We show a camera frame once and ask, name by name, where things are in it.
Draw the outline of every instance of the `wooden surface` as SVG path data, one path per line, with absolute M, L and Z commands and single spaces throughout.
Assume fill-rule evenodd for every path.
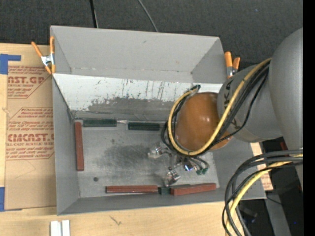
M 40 46 L 44 55 L 47 46 Z M 22 61 L 32 65 L 29 53 L 30 45 L 1 44 L 0 53 L 22 55 Z M 7 77 L 0 78 L 0 104 L 5 106 L 3 89 Z M 0 126 L 0 137 L 4 129 Z M 0 148 L 0 184 L 4 172 L 5 149 Z M 51 221 L 70 220 L 71 236 L 222 236 L 221 224 L 223 202 L 197 204 L 189 206 L 172 206 L 161 208 L 109 211 L 100 213 L 56 216 L 55 207 L 32 208 L 17 211 L 0 212 L 0 235 L 6 236 L 49 236 Z

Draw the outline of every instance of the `black cable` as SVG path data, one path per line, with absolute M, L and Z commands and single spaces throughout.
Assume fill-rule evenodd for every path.
M 257 89 L 257 91 L 256 91 L 256 93 L 255 93 L 255 95 L 254 95 L 254 97 L 252 98 L 251 103 L 250 103 L 250 105 L 249 105 L 249 107 L 248 107 L 248 110 L 247 110 L 247 113 L 246 113 L 244 122 L 243 122 L 243 124 L 240 126 L 240 128 L 237 129 L 237 130 L 235 130 L 235 131 L 232 132 L 231 134 L 229 134 L 229 135 L 223 137 L 222 139 L 213 142 L 213 143 L 209 146 L 209 148 L 211 148 L 211 147 L 214 146 L 215 144 L 218 144 L 218 143 L 220 143 L 220 142 L 222 142 L 222 141 L 228 139 L 229 137 L 235 135 L 236 133 L 238 133 L 238 132 L 246 125 L 246 123 L 247 123 L 247 121 L 248 121 L 248 119 L 249 119 L 251 110 L 252 110 L 252 106 L 253 106 L 253 104 L 254 104 L 254 102 L 255 102 L 255 100 L 256 100 L 256 98 L 257 98 L 257 96 L 258 96 L 260 90 L 262 89 L 263 85 L 265 84 L 265 82 L 266 82 L 266 80 L 267 80 L 267 77 L 268 77 L 268 74 L 265 75 L 265 77 L 264 77 L 263 81 L 261 82 L 261 84 L 259 85 L 259 87 L 258 87 L 258 89 Z M 224 128 L 222 129 L 221 134 L 223 134 L 223 133 L 228 129 L 229 123 L 231 123 L 231 121 L 235 118 L 235 115 L 236 115 L 236 113 L 233 114 L 233 115 L 231 115 L 230 117 L 228 117 L 227 124 L 226 124 L 226 125 L 223 125 Z
M 268 161 L 276 162 L 276 161 L 301 161 L 301 160 L 303 160 L 303 158 L 297 158 L 297 157 L 283 157 L 283 158 L 269 158 Z M 227 200 L 233 199 L 233 198 L 237 195 L 238 191 L 239 191 L 240 188 L 243 186 L 243 184 L 245 184 L 245 183 L 251 178 L 251 176 L 252 176 L 253 174 L 251 174 L 250 176 L 248 176 L 248 177 L 243 181 L 243 184 L 240 184 L 240 186 L 239 186 L 237 189 L 235 189 L 236 180 L 237 180 L 237 176 L 238 176 L 238 175 L 240 175 L 240 174 L 241 174 L 243 171 L 245 171 L 247 168 L 251 168 L 252 166 L 259 165 L 260 162 L 266 163 L 266 162 L 268 162 L 268 161 L 263 160 L 263 161 L 254 162 L 254 163 L 252 162 L 252 163 L 249 164 L 245 169 L 243 168 L 243 170 L 241 170 L 240 172 L 237 171 L 237 172 L 233 175 L 233 177 L 231 178 L 231 180 L 229 181 L 229 183 L 228 183 L 228 185 L 227 185 L 227 187 L 226 187 L 224 200 L 229 203 L 229 201 L 227 201 Z M 232 184 L 232 195 L 231 195 L 231 197 L 229 198 L 229 197 L 228 197 L 228 193 L 229 193 L 229 190 L 230 190 L 230 188 L 231 188 L 231 184 Z
M 244 96 L 240 96 L 240 99 L 239 101 L 235 104 L 234 108 L 233 108 L 233 111 L 229 114 L 228 118 L 226 119 L 225 123 L 222 125 L 222 129 L 220 130 L 220 132 L 218 133 L 217 137 L 214 139 L 214 141 L 209 145 L 209 147 L 207 148 L 210 149 L 211 147 L 213 147 L 214 145 L 228 139 L 229 137 L 235 135 L 237 132 L 239 132 L 247 123 L 248 119 L 249 119 L 249 116 L 250 116 L 250 113 L 251 113 L 251 110 L 252 110 L 252 106 L 260 92 L 260 90 L 262 89 L 263 85 L 265 84 L 266 80 L 267 80 L 267 77 L 268 77 L 268 70 L 267 71 L 263 71 L 261 74 L 258 75 L 257 77 L 257 80 L 259 81 L 261 79 L 261 76 L 262 75 L 265 75 L 265 77 L 263 78 L 262 82 L 260 83 L 258 89 L 256 90 L 256 93 L 254 95 L 254 97 L 252 98 L 251 100 L 251 103 L 249 105 L 249 108 L 247 110 L 247 114 L 246 114 L 246 117 L 245 117 L 245 120 L 243 122 L 243 124 L 241 125 L 241 127 L 239 129 L 237 129 L 236 131 L 234 131 L 233 133 L 223 137 L 222 139 L 218 140 L 218 138 L 220 138 L 220 136 L 223 135 L 223 133 L 228 129 L 230 123 L 234 120 L 238 110 L 240 109 L 241 105 L 243 104 L 244 100 L 246 99 L 246 97 L 248 96 L 248 94 L 250 93 L 251 89 L 248 90 L 248 89 L 245 89 L 244 91 L 247 91 L 246 94 L 244 94 Z
M 155 25 L 155 23 L 153 22 L 153 19 L 151 18 L 150 14 L 148 13 L 146 7 L 143 5 L 141 0 L 138 0 L 139 4 L 142 6 L 143 10 L 145 11 L 145 13 L 147 14 L 149 20 L 151 21 L 151 24 L 153 25 L 154 29 L 156 30 L 156 32 L 158 32 L 158 29 Z
M 236 170 L 236 172 L 234 173 L 234 175 L 231 177 L 231 179 L 229 180 L 226 189 L 225 189 L 225 197 L 224 197 L 224 201 L 227 202 L 229 197 L 229 192 L 230 189 L 233 187 L 233 183 L 236 182 L 237 177 L 244 172 L 245 170 L 253 167 L 253 166 L 257 166 L 259 164 L 265 163 L 266 161 L 258 161 L 255 162 L 256 160 L 265 158 L 265 159 L 273 159 L 273 157 L 275 156 L 284 156 L 284 155 L 288 155 L 288 154 L 301 154 L 302 150 L 287 150 L 287 151 L 274 151 L 274 152 L 270 152 L 270 153 L 265 153 L 265 154 L 261 154 L 258 156 L 254 156 L 251 157 L 250 159 L 246 160 L 241 166 L 239 166 L 239 168 Z M 274 158 L 279 160 L 287 160 L 288 157 L 283 157 L 283 158 Z
M 91 7 L 91 13 L 92 13 L 92 18 L 93 18 L 94 28 L 98 28 L 98 22 L 96 19 L 96 12 L 94 9 L 94 3 L 93 3 L 93 0 L 89 0 L 89 1 L 90 1 L 90 7 Z
M 296 165 L 300 165 L 300 164 L 302 164 L 303 162 L 299 162 L 299 163 L 296 163 L 296 164 L 287 164 L 287 165 L 281 165 L 281 166 L 277 166 L 277 167 L 273 167 L 272 169 L 282 169 L 282 168 L 285 168 L 285 167 L 292 167 L 292 166 L 296 166 Z M 226 224 L 225 224 L 225 221 L 224 221 L 224 212 L 226 212 L 226 215 L 227 215 L 227 217 L 228 217 L 228 220 L 229 220 L 229 222 L 230 222 L 230 225 L 232 226 L 232 228 L 234 229 L 234 231 L 235 231 L 235 233 L 238 235 L 238 236 L 242 236 L 241 234 L 240 234 L 240 232 L 238 231 L 238 229 L 237 229 L 237 227 L 236 227 L 236 225 L 235 225 L 235 223 L 234 223 L 234 221 L 233 221 L 233 218 L 232 218 L 232 216 L 231 216 L 231 213 L 230 213 L 230 210 L 229 210 L 229 203 L 233 200 L 233 198 L 237 195 L 237 193 L 243 188 L 243 186 L 247 183 L 247 181 L 249 180 L 249 179 L 251 179 L 253 176 L 255 176 L 257 173 L 259 173 L 259 172 L 263 172 L 263 171 L 268 171 L 268 170 L 270 170 L 270 168 L 269 169 L 262 169 L 262 170 L 259 170 L 259 171 L 256 171 L 256 172 L 254 172 L 254 173 L 252 173 L 252 174 L 250 174 L 239 186 L 238 186 L 238 188 L 235 190 L 235 193 L 233 194 L 233 195 L 231 195 L 231 197 L 225 202 L 225 206 L 224 206 L 224 209 L 223 209 L 223 213 L 222 213 L 222 225 L 223 225 L 223 227 L 224 227 L 224 229 L 225 229 L 225 231 L 228 233 L 228 235 L 232 235 L 229 231 L 228 231 L 228 229 L 227 229 L 227 227 L 226 227 Z
M 282 205 L 280 202 L 278 202 L 278 201 L 276 201 L 276 200 L 273 200 L 273 199 L 269 198 L 268 196 L 267 196 L 267 199 L 269 199 L 269 200 L 272 201 L 272 202 L 275 202 L 276 204 Z

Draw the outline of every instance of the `gray bin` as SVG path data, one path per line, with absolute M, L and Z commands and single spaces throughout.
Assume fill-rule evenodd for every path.
M 107 185 L 162 185 L 169 159 L 149 159 L 160 131 L 128 130 L 131 121 L 162 125 L 174 101 L 193 85 L 219 92 L 226 79 L 220 39 L 156 32 L 51 27 L 57 213 L 176 206 L 224 200 L 229 178 L 252 157 L 249 143 L 232 139 L 206 153 L 202 176 L 178 170 L 176 184 L 215 182 L 215 191 L 185 196 L 107 194 Z M 85 170 L 76 171 L 74 121 L 106 118 L 115 127 L 83 127 Z M 244 173 L 240 179 L 254 172 Z M 264 198 L 257 182 L 244 198 Z

